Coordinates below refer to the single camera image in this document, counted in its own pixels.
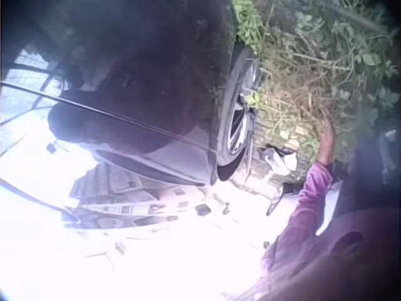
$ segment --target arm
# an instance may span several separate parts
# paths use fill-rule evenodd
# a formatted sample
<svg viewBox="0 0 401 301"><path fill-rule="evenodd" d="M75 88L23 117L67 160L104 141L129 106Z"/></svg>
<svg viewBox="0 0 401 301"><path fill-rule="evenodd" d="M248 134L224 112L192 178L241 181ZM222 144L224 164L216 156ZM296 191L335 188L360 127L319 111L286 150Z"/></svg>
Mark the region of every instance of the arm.
<svg viewBox="0 0 401 301"><path fill-rule="evenodd" d="M316 234L323 223L325 198L332 180L332 176L322 164L316 162L311 166L287 226L262 258L263 274L273 265L281 265L287 258L292 257L293 252L299 251L299 245L305 239Z"/></svg>

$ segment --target car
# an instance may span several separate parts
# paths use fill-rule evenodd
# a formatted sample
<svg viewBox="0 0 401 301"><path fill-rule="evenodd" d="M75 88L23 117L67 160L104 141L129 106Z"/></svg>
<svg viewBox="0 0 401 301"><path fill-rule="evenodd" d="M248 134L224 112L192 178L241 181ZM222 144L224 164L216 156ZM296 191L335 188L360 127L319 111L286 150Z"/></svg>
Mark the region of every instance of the car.
<svg viewBox="0 0 401 301"><path fill-rule="evenodd" d="M261 75L230 0L4 1L1 22L2 127L35 111L99 162L186 186L244 157Z"/></svg>

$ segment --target pink shirt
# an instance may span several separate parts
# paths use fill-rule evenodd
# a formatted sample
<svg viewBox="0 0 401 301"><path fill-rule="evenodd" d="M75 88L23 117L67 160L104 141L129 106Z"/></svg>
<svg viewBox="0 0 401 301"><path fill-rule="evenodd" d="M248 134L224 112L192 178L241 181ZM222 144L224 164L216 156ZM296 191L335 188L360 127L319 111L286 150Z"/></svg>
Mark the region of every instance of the pink shirt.
<svg viewBox="0 0 401 301"><path fill-rule="evenodd" d="M353 236L349 233L356 233L359 239L362 236L367 246L375 249L380 246L382 253L399 252L401 236L398 208L349 212L333 219L327 229L316 236L316 231L323 223L325 196L331 182L332 177L327 169L318 162L314 163L288 225L261 260L263 278L268 271L289 263L307 263L328 254L342 238L341 243Z"/></svg>

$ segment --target car wheel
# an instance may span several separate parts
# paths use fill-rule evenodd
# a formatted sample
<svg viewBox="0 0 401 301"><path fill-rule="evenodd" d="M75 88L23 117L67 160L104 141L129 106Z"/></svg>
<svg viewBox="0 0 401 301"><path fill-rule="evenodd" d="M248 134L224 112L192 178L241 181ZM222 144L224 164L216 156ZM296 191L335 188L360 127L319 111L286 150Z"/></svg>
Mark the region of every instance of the car wheel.
<svg viewBox="0 0 401 301"><path fill-rule="evenodd" d="M219 166L226 166L243 154L250 141L251 116L246 97L260 78L259 62L252 50L238 43L233 53L217 146Z"/></svg>

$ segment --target hand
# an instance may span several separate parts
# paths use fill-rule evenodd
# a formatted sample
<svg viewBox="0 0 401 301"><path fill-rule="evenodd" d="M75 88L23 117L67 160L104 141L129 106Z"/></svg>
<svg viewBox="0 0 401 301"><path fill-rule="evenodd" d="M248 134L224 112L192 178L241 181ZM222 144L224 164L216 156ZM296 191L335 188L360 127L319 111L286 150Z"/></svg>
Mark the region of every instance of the hand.
<svg viewBox="0 0 401 301"><path fill-rule="evenodd" d="M334 149L334 131L330 122L325 122L320 134L320 147L316 161L324 166L331 163Z"/></svg>

